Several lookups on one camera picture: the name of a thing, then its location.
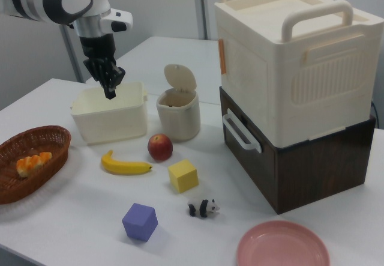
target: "white table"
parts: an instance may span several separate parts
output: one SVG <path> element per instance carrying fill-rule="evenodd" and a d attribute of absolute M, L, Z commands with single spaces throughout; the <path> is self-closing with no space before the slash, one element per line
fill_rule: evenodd
<path fill-rule="evenodd" d="M 188 67 L 196 78 L 199 100 L 220 104 L 220 60 L 216 41 L 151 37 L 116 61 L 126 74 L 123 82 L 141 81 L 149 94 L 171 88 L 164 76 L 168 64 Z M 99 85 L 93 78 L 86 81 Z"/>
<path fill-rule="evenodd" d="M 70 115 L 71 102 L 88 85 L 50 80 L 0 111 L 0 141 L 29 128 L 56 124 L 72 134 L 64 167 L 25 199 L 0 205 L 0 247 L 38 265 L 236 265 L 239 240 L 253 226 L 289 220 L 314 231 L 326 244 L 332 266 L 384 263 L 384 131 L 376 130 L 363 186 L 276 215 L 224 144 L 219 105 L 201 103 L 202 129 L 174 144 L 171 158 L 151 160 L 146 145 L 161 131 L 155 101 L 148 99 L 147 135 L 88 147 Z M 39 105 L 32 111 L 31 105 Z M 141 176 L 108 174 L 100 157 L 145 160 Z M 167 167 L 189 159 L 199 186 L 176 193 Z M 188 215 L 188 198 L 214 198 L 220 213 Z M 147 243 L 128 238 L 121 219 L 133 203 L 154 207 L 158 226 Z"/>

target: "apple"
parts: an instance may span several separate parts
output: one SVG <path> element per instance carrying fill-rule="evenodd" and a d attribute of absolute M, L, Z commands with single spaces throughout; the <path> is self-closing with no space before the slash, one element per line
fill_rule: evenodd
<path fill-rule="evenodd" d="M 148 151 L 153 159 L 165 161 L 172 155 L 172 141 L 165 134 L 155 134 L 149 138 Z"/>

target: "toy block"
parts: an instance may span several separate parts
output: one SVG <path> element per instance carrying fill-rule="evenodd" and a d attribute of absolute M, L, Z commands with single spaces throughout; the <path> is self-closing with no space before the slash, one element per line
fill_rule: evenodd
<path fill-rule="evenodd" d="M 169 180 L 179 193 L 199 185 L 197 170 L 185 159 L 168 167 Z"/>
<path fill-rule="evenodd" d="M 130 238 L 147 242 L 158 225 L 155 209 L 134 203 L 122 219 Z"/>

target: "bread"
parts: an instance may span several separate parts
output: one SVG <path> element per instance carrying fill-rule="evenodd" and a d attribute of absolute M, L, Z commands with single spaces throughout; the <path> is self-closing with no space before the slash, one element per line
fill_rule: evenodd
<path fill-rule="evenodd" d="M 28 177 L 33 171 L 42 167 L 52 158 L 51 152 L 41 152 L 40 155 L 27 156 L 16 163 L 16 170 L 23 178 Z"/>

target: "brown storage box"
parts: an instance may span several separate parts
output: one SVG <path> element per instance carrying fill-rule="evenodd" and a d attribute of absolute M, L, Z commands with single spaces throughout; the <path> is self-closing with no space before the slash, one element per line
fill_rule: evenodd
<path fill-rule="evenodd" d="M 261 153 L 245 150 L 223 126 L 227 146 L 277 214 L 364 183 L 374 117 L 331 135 L 276 148 L 221 87 L 220 100 L 222 115 L 230 109 L 259 141 Z"/>

